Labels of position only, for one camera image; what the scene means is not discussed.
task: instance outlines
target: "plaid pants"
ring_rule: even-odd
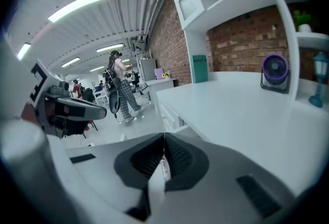
[[[127,101],[129,102],[130,106],[134,109],[134,111],[139,110],[140,105],[137,104],[136,99],[132,93],[132,88],[127,80],[121,81],[119,94],[120,94],[120,102],[121,102],[120,109],[122,116],[124,119],[128,119],[131,117],[131,115],[129,113]]]

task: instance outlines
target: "black cap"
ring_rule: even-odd
[[[119,53],[117,50],[112,50],[111,51],[111,56],[113,55],[119,55],[119,56],[122,56],[122,53]]]

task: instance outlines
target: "purple desk fan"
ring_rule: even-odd
[[[287,60],[278,55],[267,56],[262,65],[261,87],[287,94],[289,92],[290,75]]]

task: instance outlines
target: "teal lamp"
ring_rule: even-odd
[[[328,59],[323,53],[317,54],[314,58],[314,69],[315,69],[315,75],[318,79],[318,86],[317,90],[315,92],[314,96],[311,96],[308,101],[316,106],[321,108],[323,106],[323,103],[320,98],[320,93],[321,93],[321,85],[322,81],[326,78],[327,76],[327,65],[328,65]]]

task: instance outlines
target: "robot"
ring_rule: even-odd
[[[177,134],[65,150],[61,137],[82,133],[88,121],[104,119],[106,109],[70,98],[68,84],[40,61],[27,72],[11,51],[5,56],[1,68],[26,87],[19,100],[4,95],[0,103],[0,158],[47,222],[261,223],[277,220],[294,203],[277,177],[239,152]],[[18,119],[26,99],[40,126]],[[51,120],[49,102],[55,105]],[[153,210],[149,180],[163,155],[171,179]]]

